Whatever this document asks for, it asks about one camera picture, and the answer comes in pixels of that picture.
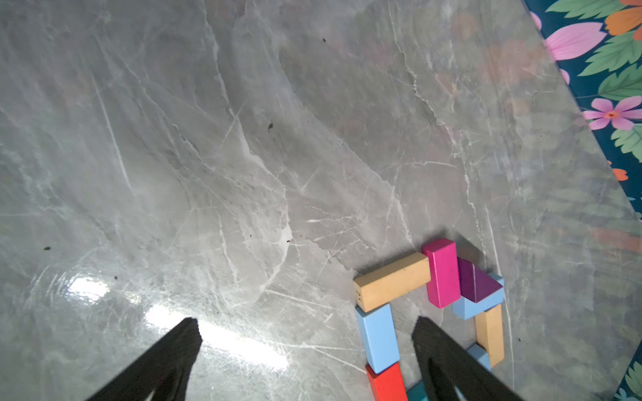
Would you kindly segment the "natural wood block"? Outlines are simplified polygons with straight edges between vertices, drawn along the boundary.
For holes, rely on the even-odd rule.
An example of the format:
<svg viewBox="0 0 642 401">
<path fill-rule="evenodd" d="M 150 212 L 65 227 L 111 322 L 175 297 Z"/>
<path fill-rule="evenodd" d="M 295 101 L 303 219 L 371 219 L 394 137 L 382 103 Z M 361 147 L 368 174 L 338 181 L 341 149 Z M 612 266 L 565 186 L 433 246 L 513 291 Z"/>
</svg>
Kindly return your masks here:
<svg viewBox="0 0 642 401">
<path fill-rule="evenodd" d="M 505 359 L 502 305 L 476 315 L 475 327 L 476 342 L 488 353 L 494 368 Z"/>
<path fill-rule="evenodd" d="M 431 281 L 428 257 L 415 252 L 353 281 L 356 303 L 371 312 Z"/>
</svg>

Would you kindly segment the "red rectangular block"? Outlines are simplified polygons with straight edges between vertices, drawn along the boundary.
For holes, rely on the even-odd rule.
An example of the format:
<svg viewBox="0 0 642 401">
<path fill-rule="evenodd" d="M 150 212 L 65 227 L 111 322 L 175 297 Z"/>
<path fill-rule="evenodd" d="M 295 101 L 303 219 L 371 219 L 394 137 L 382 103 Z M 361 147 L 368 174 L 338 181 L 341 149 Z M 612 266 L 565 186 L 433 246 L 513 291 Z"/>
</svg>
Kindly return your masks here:
<svg viewBox="0 0 642 401">
<path fill-rule="evenodd" d="M 372 367 L 365 366 L 375 401 L 407 401 L 401 368 L 398 363 L 377 374 Z"/>
</svg>

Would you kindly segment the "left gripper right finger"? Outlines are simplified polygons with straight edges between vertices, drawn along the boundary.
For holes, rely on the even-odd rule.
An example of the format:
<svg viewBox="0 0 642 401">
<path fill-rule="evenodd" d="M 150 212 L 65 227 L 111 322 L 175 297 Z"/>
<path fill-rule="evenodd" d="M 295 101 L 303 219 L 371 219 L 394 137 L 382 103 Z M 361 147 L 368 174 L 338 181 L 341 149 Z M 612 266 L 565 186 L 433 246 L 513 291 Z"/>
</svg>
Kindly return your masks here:
<svg viewBox="0 0 642 401">
<path fill-rule="evenodd" d="M 522 401 L 428 317 L 417 319 L 412 342 L 428 399 Z"/>
</svg>

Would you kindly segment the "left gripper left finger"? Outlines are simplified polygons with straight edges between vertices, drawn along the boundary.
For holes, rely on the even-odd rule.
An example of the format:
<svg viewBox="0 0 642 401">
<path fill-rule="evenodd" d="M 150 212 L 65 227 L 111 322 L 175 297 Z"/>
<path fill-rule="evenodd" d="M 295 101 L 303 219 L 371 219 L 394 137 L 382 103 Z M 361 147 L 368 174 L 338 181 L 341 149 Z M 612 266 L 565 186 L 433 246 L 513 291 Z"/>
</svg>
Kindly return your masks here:
<svg viewBox="0 0 642 401">
<path fill-rule="evenodd" d="M 202 346 L 197 319 L 186 317 L 91 400 L 184 400 Z"/>
</svg>

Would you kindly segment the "purple triangular block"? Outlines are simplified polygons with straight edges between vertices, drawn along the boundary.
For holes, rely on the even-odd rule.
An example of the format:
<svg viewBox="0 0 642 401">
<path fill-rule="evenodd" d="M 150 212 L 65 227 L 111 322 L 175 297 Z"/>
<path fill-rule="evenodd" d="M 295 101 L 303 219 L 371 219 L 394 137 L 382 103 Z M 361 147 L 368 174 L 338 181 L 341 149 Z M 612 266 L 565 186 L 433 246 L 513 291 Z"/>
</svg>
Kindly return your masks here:
<svg viewBox="0 0 642 401">
<path fill-rule="evenodd" d="M 461 295 L 471 302 L 479 303 L 503 288 L 500 282 L 468 260 L 458 258 L 457 266 Z"/>
</svg>

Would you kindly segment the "light blue block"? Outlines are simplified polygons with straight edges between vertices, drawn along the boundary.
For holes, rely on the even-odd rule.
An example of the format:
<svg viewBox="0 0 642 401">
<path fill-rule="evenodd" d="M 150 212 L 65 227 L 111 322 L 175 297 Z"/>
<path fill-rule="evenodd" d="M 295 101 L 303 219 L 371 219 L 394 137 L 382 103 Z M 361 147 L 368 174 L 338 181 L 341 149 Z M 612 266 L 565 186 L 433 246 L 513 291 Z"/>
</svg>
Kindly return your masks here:
<svg viewBox="0 0 642 401">
<path fill-rule="evenodd" d="M 487 371 L 490 371 L 492 369 L 488 352 L 479 344 L 473 344 L 471 347 L 469 347 L 467 353 L 471 355 Z"/>
<path fill-rule="evenodd" d="M 370 368 L 380 374 L 401 359 L 389 304 L 365 312 L 355 307 L 360 335 Z"/>
<path fill-rule="evenodd" d="M 500 288 L 493 292 L 491 295 L 481 300 L 480 302 L 473 302 L 466 297 L 461 296 L 459 300 L 452 304 L 453 313 L 463 320 L 468 320 L 476 315 L 486 312 L 497 305 L 500 305 L 505 300 L 505 290 L 504 284 L 505 280 L 503 277 L 499 276 L 496 273 L 491 273 L 492 277 L 496 282 L 500 284 Z"/>
</svg>

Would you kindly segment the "teal rectangular block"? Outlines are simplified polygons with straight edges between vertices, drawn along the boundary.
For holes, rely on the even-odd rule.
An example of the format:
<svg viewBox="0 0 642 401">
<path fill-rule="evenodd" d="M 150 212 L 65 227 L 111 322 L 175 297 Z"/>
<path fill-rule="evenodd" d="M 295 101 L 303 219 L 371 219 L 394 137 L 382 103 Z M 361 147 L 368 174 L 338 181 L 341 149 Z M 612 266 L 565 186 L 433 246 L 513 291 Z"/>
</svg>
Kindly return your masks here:
<svg viewBox="0 0 642 401">
<path fill-rule="evenodd" d="M 414 385 L 406 393 L 406 396 L 408 401 L 429 401 L 426 388 L 423 382 L 419 382 L 418 384 Z"/>
</svg>

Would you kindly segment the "magenta rectangular block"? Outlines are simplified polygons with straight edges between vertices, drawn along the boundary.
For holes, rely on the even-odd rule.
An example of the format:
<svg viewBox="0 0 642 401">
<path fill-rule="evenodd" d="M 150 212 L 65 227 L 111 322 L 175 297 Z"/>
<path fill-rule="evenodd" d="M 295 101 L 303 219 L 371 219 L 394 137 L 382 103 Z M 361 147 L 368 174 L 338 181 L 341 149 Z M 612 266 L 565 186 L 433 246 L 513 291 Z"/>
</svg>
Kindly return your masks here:
<svg viewBox="0 0 642 401">
<path fill-rule="evenodd" d="M 422 253 L 430 264 L 431 280 L 426 284 L 429 301 L 443 309 L 461 297 L 456 243 L 440 238 L 424 245 Z"/>
</svg>

